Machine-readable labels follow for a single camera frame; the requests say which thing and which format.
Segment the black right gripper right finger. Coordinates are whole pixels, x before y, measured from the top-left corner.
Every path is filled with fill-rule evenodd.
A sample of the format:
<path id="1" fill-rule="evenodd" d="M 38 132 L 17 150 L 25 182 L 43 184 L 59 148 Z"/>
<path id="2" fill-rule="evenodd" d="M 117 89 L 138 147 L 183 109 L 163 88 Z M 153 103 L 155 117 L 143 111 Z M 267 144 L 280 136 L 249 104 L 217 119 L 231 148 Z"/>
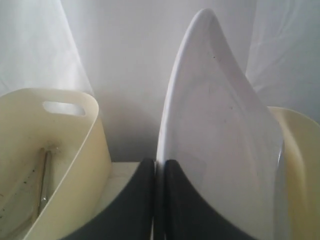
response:
<path id="1" fill-rule="evenodd" d="M 167 240 L 239 240 L 239 231 L 212 209 L 176 160 L 164 165 L 164 232 Z"/>

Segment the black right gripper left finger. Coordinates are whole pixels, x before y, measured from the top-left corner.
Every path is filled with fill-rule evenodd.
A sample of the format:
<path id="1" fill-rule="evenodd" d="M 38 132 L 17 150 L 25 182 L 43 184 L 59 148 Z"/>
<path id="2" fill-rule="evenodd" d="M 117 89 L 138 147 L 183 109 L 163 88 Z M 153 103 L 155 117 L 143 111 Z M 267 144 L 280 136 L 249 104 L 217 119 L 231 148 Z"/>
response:
<path id="1" fill-rule="evenodd" d="M 116 198 L 65 240 L 149 240 L 155 201 L 155 162 L 143 159 Z"/>

